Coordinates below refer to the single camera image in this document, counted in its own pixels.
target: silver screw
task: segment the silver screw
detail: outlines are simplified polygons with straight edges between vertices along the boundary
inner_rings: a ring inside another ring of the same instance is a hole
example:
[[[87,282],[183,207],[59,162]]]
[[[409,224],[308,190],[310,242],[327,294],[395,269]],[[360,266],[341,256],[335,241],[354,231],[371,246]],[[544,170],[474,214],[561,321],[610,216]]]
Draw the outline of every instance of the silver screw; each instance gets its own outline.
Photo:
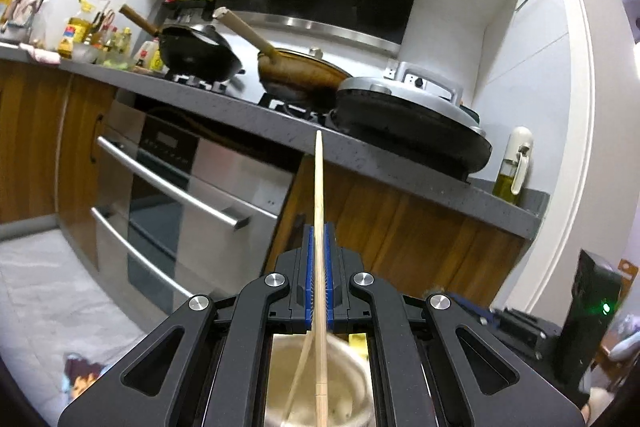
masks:
[[[270,273],[264,278],[267,286],[282,286],[284,284],[284,275],[282,273]]]
[[[189,308],[196,312],[201,312],[207,306],[209,306],[209,299],[204,295],[196,295],[195,297],[191,297],[189,301]]]
[[[446,310],[447,308],[449,308],[449,306],[451,306],[449,297],[441,294],[431,296],[431,299],[429,299],[429,303],[437,310]]]
[[[353,282],[358,286],[369,286],[373,282],[373,276],[368,272],[356,273],[353,276]]]

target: chopstick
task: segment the chopstick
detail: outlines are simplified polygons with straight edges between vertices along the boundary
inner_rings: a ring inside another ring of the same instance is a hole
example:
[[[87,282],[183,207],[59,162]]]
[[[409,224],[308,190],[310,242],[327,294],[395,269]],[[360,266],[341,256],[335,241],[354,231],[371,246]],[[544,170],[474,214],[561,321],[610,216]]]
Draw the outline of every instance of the chopstick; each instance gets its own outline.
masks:
[[[311,329],[316,340],[316,426],[329,422],[326,363],[326,282],[324,277],[324,177],[322,133],[316,133],[316,183],[314,196],[314,315]]]
[[[291,382],[291,388],[282,414],[282,425],[289,420],[293,399],[300,385],[311,346],[316,340],[316,426],[326,427],[329,421],[326,363],[326,283],[324,275],[324,178],[322,169],[322,133],[316,133],[316,175],[314,179],[314,312],[311,331],[305,342]]]

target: tiled floor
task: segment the tiled floor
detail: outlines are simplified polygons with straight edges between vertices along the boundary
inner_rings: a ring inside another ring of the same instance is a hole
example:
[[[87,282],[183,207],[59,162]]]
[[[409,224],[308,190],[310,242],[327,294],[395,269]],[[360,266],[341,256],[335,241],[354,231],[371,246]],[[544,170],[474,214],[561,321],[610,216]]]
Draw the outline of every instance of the tiled floor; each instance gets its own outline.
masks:
[[[60,230],[0,243],[0,355],[51,425],[65,353],[119,360],[145,335],[84,269]]]

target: yellow-green oil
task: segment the yellow-green oil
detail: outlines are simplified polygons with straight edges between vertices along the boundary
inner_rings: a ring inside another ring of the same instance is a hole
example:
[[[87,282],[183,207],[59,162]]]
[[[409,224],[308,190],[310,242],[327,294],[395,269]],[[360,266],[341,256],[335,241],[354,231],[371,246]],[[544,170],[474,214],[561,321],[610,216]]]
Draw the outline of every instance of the yellow-green oil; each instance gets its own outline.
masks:
[[[494,185],[494,196],[498,196],[501,200],[509,203],[517,204],[520,194],[513,194],[511,192],[511,185],[513,185],[514,176],[508,176],[506,174],[498,174],[498,177]]]

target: countertop edge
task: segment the countertop edge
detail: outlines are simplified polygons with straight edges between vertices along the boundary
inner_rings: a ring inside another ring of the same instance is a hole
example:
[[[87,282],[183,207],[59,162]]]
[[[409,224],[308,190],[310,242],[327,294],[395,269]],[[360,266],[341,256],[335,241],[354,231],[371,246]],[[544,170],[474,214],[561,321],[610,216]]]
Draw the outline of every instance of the countertop edge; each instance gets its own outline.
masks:
[[[35,62],[25,51],[14,46],[1,45],[0,59],[51,67]],[[315,150],[316,130],[322,130],[324,158],[328,162],[524,239],[535,238],[542,222],[540,216],[506,203],[471,184],[318,124],[238,98],[215,93],[203,96],[193,87],[70,60],[62,60],[59,66],[52,67],[192,111],[310,155]]]

